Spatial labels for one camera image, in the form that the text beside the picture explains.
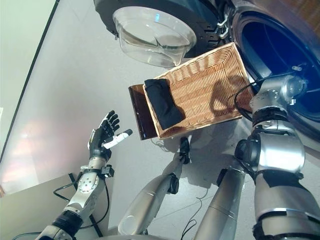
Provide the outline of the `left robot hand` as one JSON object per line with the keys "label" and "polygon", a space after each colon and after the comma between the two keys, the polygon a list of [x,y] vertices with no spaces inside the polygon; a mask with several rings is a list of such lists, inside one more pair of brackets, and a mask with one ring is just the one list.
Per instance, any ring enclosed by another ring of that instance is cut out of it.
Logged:
{"label": "left robot hand", "polygon": [[117,134],[119,123],[119,116],[112,110],[101,120],[99,127],[92,130],[87,144],[90,159],[103,158],[108,161],[112,154],[111,148],[133,134],[131,129]]}

